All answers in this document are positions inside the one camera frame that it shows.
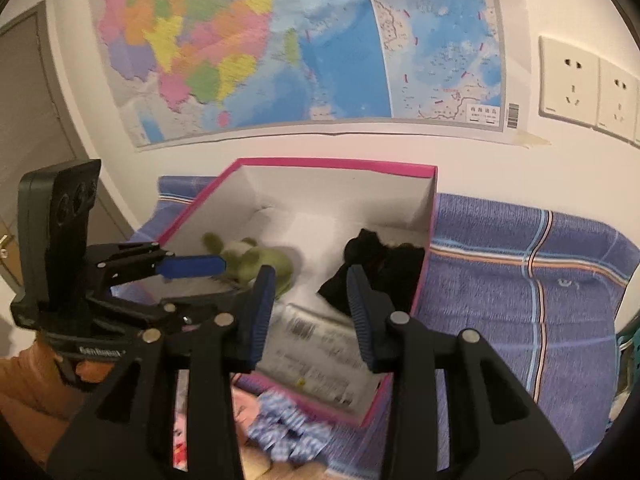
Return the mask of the orange left sleeve forearm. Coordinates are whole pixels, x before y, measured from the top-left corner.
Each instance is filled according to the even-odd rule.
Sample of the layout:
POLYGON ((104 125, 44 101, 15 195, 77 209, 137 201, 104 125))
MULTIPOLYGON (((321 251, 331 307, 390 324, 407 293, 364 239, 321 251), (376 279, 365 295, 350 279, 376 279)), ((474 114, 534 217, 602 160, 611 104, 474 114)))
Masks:
POLYGON ((1 441, 4 452, 42 469, 87 395, 62 381, 58 358, 40 338, 1 360, 1 441))

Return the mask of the left hand on handle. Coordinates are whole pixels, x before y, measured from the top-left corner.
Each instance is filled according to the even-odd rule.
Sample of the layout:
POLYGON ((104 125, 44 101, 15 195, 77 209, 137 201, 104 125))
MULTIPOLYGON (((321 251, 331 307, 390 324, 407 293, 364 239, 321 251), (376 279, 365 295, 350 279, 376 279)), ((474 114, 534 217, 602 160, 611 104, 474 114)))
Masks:
POLYGON ((63 384, 84 393, 96 390, 115 365, 114 362, 81 361, 57 354, 54 362, 63 384))

